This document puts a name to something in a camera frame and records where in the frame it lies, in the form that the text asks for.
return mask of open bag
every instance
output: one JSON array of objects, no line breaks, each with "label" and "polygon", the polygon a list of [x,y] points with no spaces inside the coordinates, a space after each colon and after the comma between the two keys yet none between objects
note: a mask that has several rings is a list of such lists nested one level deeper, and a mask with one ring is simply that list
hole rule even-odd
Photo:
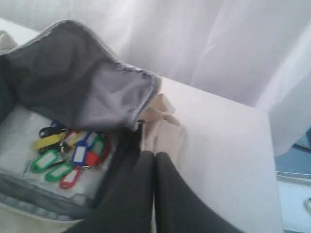
[{"label": "open bag", "polygon": [[[146,233],[155,196],[158,232],[240,232],[205,206],[174,167],[184,129],[159,94],[159,76],[119,61],[70,20],[20,47],[0,34],[0,46],[0,208],[62,230],[74,225],[68,233]],[[28,171],[39,156],[30,143],[51,120],[110,140],[105,163],[86,170],[70,190]]]}]

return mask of yellow key tag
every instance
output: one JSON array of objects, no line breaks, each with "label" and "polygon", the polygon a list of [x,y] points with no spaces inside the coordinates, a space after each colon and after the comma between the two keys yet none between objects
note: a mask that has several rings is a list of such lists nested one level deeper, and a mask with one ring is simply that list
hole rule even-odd
[{"label": "yellow key tag", "polygon": [[62,139],[63,133],[61,134],[54,134],[45,138],[41,138],[39,140],[36,140],[32,143],[32,148],[34,150],[38,150],[43,147],[47,147],[49,145],[58,143]]}]

